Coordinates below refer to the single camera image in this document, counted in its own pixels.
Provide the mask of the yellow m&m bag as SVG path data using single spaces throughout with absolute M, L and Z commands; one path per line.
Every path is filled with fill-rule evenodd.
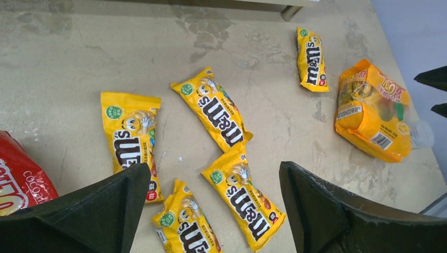
M 173 193 L 151 221 L 165 252 L 222 252 L 208 219 L 184 181 L 175 179 Z
M 161 98 L 123 92 L 100 95 L 103 130 L 112 156 L 113 173 L 146 163 L 151 178 L 146 203 L 163 201 L 153 149 Z
M 212 68 L 207 67 L 182 83 L 171 83 L 170 87 L 192 109 L 223 152 L 253 138 L 254 135 L 245 128 L 237 106 L 215 81 Z
M 258 252 L 285 222 L 280 211 L 252 183 L 245 146 L 238 142 L 201 174 L 230 208 L 253 252 Z
M 297 43 L 300 85 L 312 92 L 329 92 L 321 36 L 299 27 Z

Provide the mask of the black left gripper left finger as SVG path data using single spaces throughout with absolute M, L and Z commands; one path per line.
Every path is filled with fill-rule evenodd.
M 135 164 L 1 217 L 1 252 L 129 252 L 150 179 L 148 165 Z

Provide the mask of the orange mango candy bag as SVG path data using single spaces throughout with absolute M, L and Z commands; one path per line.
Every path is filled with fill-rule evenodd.
M 411 98 L 367 59 L 339 77 L 335 130 L 357 148 L 387 163 L 412 149 Z

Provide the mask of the red mixed fruit candy bag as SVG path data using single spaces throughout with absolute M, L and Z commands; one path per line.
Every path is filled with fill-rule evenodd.
M 1 216 L 59 197 L 45 171 L 8 133 L 1 131 Z

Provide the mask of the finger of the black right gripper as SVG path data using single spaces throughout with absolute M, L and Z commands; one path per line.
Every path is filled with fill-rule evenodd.
M 447 66 L 420 73 L 414 78 L 414 80 L 421 84 L 425 84 L 442 91 L 447 91 Z
M 447 103 L 436 104 L 431 107 L 431 111 L 443 116 L 444 118 L 447 118 Z

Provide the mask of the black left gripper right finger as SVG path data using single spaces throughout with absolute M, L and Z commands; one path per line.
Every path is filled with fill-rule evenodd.
M 297 252 L 446 252 L 446 219 L 368 200 L 291 161 L 279 168 Z

